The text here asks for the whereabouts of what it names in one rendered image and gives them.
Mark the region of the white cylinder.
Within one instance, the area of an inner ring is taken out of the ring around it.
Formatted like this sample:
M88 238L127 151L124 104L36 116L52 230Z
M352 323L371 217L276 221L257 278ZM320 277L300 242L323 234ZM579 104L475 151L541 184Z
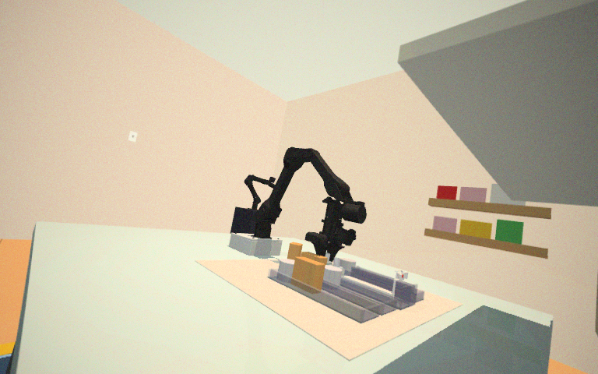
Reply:
M331 281L337 285L340 285L342 269L336 266L325 265L325 271L323 279Z
M347 270L351 270L351 266L355 266L355 265L356 265L356 261L355 260L340 257L340 264L339 264L339 266L341 266L342 268L347 269Z
M293 259L280 259L278 271L292 277L294 269Z

